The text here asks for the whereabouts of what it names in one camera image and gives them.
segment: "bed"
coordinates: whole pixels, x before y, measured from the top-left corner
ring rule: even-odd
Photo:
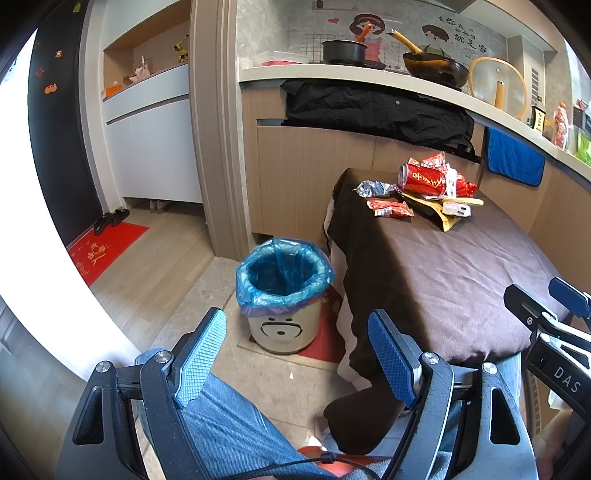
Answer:
[[[508,285],[521,285],[560,320],[568,314],[548,294],[556,269],[484,194],[475,194],[484,206],[444,233],[419,213],[412,219],[376,218],[354,191],[370,179],[396,183],[397,174],[347,169],[325,221],[333,286],[343,297],[337,328],[346,353],[338,372],[358,392],[329,404],[324,416],[339,448],[359,454],[370,452],[402,411],[367,337],[371,311],[385,309],[423,351],[468,366],[506,358],[530,344],[530,331],[504,308]]]

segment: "cable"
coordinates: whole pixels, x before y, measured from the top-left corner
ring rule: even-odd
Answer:
[[[374,480],[381,480],[381,477],[376,472],[374,472],[371,468],[368,468],[365,465],[361,465],[356,462],[352,462],[351,460],[347,460],[344,458],[337,458],[336,454],[333,452],[321,453],[320,457],[318,457],[318,458],[305,458],[303,460],[297,460],[295,462],[281,463],[279,465],[270,465],[270,466],[265,466],[263,468],[258,468],[256,470],[251,470],[249,472],[237,473],[236,475],[224,477],[222,480],[237,480],[239,478],[254,478],[257,476],[261,476],[260,475],[261,473],[265,473],[269,470],[274,470],[276,468],[282,468],[282,467],[286,467],[286,466],[299,465],[301,463],[310,463],[310,462],[347,463],[348,465],[353,465],[353,466],[363,470],[365,473],[367,473],[368,475],[373,477]]]

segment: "blue towel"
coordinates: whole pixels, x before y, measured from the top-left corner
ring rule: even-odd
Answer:
[[[542,181],[545,158],[520,140],[486,127],[486,163],[496,174],[537,187]]]

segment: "jeans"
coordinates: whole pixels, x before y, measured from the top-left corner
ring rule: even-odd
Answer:
[[[152,349],[142,353],[135,363],[137,365],[145,363],[160,350]],[[498,361],[496,365],[515,401],[519,404],[521,380],[519,354]],[[144,432],[151,441],[142,402],[138,402],[138,413]],[[459,413],[460,402],[452,402],[431,480],[440,480],[445,477],[456,439]],[[213,374],[209,374],[201,393],[182,410],[182,415],[195,449],[215,480],[273,463],[287,463],[305,458],[251,401]],[[381,475],[387,465],[388,462],[382,462],[371,468]],[[335,477],[313,463],[273,469],[269,471],[269,475],[274,475],[281,480],[327,480]],[[363,479],[367,478],[367,475],[356,470],[345,478],[346,480]]]

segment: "black door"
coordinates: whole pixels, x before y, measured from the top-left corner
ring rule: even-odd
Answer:
[[[66,0],[43,21],[29,72],[31,148],[47,207],[64,245],[102,214],[86,157],[78,100],[86,4]]]

